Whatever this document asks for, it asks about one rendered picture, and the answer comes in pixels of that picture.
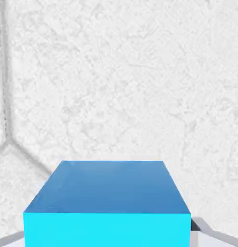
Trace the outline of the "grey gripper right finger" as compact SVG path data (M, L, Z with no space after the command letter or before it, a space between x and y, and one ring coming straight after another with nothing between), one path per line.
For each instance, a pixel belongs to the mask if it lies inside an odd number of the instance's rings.
M215 231L202 218L193 217L190 247L238 247L238 238Z

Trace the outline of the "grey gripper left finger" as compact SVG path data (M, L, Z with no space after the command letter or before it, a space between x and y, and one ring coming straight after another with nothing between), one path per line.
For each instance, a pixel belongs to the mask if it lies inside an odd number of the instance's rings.
M19 231L0 238L0 247L25 247L24 232Z

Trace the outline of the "small blue cube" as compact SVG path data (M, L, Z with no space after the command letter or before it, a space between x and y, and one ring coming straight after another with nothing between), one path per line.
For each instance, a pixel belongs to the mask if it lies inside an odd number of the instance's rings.
M25 247L190 247L162 161L63 161L23 213Z

